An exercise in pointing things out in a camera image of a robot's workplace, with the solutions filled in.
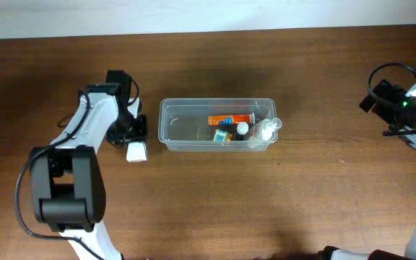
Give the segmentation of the white green medicine box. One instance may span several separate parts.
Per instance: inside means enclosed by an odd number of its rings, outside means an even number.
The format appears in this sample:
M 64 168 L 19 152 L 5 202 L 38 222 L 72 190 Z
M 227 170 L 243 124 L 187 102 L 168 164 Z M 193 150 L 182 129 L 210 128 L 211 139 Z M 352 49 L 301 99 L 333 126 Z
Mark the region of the white green medicine box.
M 130 142 L 127 147 L 126 160 L 130 163 L 147 161 L 146 142 Z

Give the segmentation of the clear plastic container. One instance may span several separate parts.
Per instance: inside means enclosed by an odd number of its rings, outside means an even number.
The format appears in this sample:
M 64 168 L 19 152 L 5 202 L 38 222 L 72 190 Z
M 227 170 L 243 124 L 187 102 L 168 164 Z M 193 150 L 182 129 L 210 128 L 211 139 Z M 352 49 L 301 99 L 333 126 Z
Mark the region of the clear plastic container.
M 269 98 L 168 98 L 160 104 L 159 140 L 177 152 L 264 151 L 282 122 Z

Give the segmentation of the orange tablet tube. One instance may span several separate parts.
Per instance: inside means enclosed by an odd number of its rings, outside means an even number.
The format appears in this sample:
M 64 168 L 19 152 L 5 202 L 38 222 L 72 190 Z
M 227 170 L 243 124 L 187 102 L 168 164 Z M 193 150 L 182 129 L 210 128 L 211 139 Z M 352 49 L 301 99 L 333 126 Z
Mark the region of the orange tablet tube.
M 233 115 L 216 115 L 208 117 L 208 124 L 210 126 L 222 126 L 222 125 L 236 125 L 240 122 L 246 122 L 247 124 L 255 123 L 255 114 L 233 114 Z

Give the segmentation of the small gold-capped jar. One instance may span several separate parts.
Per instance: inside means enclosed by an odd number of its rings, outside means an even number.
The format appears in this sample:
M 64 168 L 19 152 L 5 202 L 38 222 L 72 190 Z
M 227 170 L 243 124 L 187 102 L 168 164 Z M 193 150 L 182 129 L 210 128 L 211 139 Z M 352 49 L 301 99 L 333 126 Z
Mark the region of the small gold-capped jar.
M 214 132 L 213 141 L 214 142 L 230 142 L 232 137 L 233 135 L 230 132 L 222 130 L 222 129 L 217 129 Z

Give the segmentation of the dark bottle white cap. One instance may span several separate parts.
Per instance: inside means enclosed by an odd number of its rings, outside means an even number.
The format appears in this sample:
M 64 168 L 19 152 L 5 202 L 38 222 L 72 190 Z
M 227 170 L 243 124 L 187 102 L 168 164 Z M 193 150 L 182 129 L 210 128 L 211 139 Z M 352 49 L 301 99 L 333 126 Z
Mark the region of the dark bottle white cap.
M 233 136 L 233 141 L 244 141 L 247 137 L 249 125 L 246 122 L 237 124 L 236 133 Z

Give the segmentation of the white spray bottle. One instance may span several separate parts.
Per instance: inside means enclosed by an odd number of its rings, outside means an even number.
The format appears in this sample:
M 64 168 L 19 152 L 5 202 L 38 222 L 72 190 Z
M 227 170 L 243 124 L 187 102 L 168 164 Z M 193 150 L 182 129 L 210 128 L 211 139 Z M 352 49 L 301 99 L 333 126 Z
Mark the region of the white spray bottle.
M 258 122 L 252 126 L 247 133 L 247 145 L 250 148 L 257 148 L 272 138 L 273 133 L 282 127 L 279 118 L 268 119 Z

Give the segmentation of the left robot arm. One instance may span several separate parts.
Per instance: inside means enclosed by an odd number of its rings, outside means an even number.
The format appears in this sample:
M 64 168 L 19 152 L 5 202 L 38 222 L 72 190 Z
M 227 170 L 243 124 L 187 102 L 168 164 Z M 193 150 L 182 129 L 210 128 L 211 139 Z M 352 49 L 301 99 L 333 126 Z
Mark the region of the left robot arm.
M 36 220 L 53 231 L 46 240 L 70 242 L 80 259 L 122 259 L 103 220 L 106 191 L 97 154 L 107 141 L 126 147 L 129 162 L 147 159 L 139 87 L 132 79 L 114 79 L 87 86 L 78 98 L 64 131 L 48 146 L 34 148 L 21 172 L 30 174 Z

